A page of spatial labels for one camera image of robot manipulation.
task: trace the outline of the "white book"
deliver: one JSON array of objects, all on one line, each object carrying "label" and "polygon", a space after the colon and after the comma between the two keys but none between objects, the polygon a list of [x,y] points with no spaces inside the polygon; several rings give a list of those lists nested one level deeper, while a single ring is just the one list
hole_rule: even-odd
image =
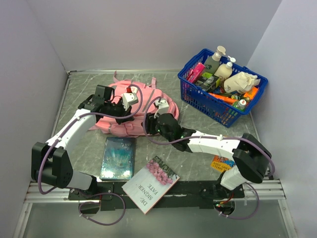
[{"label": "white book", "polygon": [[122,189],[146,214],[178,180],[179,176],[155,156]]}]

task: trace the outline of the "teal book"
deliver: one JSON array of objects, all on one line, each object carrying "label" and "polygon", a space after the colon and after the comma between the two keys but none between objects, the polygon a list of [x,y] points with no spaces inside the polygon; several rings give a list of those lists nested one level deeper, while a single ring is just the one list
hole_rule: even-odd
[{"label": "teal book", "polygon": [[136,139],[107,137],[100,179],[130,180],[134,173]]}]

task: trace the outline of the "book title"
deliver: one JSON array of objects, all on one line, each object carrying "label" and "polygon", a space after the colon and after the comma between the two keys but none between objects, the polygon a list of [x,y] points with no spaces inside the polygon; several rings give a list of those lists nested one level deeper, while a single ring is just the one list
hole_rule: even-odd
[{"label": "book title", "polygon": [[153,187],[153,185],[149,184],[148,189],[150,192],[148,192],[142,185],[139,186],[140,191],[145,195],[145,197],[141,197],[140,202],[143,204],[143,206],[147,205],[147,201],[151,201],[153,198],[153,194],[157,195],[158,191]]}]

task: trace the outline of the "orange package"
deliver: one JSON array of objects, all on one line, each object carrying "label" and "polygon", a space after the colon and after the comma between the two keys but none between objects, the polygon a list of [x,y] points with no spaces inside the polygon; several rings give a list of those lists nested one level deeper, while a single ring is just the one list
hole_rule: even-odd
[{"label": "orange package", "polygon": [[259,90],[258,88],[253,87],[249,92],[245,93],[243,97],[246,97],[246,98],[249,97],[250,100],[252,100],[255,97],[258,90]]}]

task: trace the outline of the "red object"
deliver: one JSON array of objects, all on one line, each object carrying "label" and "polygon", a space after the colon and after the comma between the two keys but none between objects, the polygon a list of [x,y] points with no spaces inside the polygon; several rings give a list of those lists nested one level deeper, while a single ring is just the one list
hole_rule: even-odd
[{"label": "red object", "polygon": [[198,79],[198,77],[202,74],[204,71],[205,66],[202,63],[198,63],[198,65],[192,69],[187,77],[187,81],[190,83],[195,83]]}]

